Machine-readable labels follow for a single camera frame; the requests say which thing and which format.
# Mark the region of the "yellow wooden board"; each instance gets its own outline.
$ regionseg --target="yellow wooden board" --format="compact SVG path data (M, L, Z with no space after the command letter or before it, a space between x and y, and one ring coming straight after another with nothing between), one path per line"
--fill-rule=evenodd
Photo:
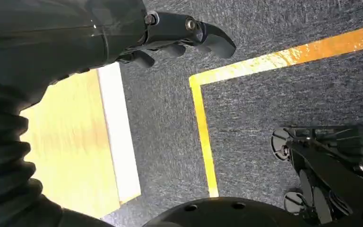
M119 208L96 70L50 86L21 115L29 119L21 139L32 148L25 159L50 200L96 218Z

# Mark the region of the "yellow tape line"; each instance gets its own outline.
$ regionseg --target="yellow tape line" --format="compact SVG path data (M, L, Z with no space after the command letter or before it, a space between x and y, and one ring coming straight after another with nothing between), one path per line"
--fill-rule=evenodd
M190 86L210 84L359 50L363 50L363 28L192 75L189 79Z
M199 139L201 141L202 156L204 158L205 172L210 197L218 197L218 186L216 183L215 166L212 158L211 144L209 142L209 132L207 118L205 116L204 102L202 101L201 87L199 85L191 87L194 99L195 113L197 116L197 125Z
M216 184L215 167L209 141L201 85L360 50L363 50L363 28L192 75L189 78L189 81L197 115L199 138L207 175L209 196L217 197L219 196L219 193Z

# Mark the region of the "caster wheel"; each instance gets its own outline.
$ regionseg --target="caster wheel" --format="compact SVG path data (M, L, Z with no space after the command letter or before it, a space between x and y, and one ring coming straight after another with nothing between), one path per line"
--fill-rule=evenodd
M289 133L284 129L276 129L272 134L270 140L272 152L281 161L287 161L290 158L290 149L285 146L289 137Z
M283 198L283 206L285 210L294 215L299 215L306 210L303 193L300 190L291 190L285 194Z

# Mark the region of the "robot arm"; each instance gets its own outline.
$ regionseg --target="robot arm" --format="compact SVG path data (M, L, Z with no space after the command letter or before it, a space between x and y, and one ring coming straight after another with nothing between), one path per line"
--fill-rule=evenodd
M23 161L30 145L21 110L74 73L119 61L150 67L143 50L182 55L183 45L231 57L232 40L187 15L152 12L141 0L0 0L0 227L107 227L41 195Z

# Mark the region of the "screw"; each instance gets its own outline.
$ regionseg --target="screw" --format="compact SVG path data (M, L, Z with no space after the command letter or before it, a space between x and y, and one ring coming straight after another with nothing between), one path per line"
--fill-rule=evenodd
M156 19L155 19L154 15L152 15L152 14L147 15L144 18L144 21L145 21L146 25L154 25L156 23Z
M195 29L196 24L197 23L195 22L195 20L192 17L189 17L186 20L186 29L189 30L189 31L192 31L192 30Z

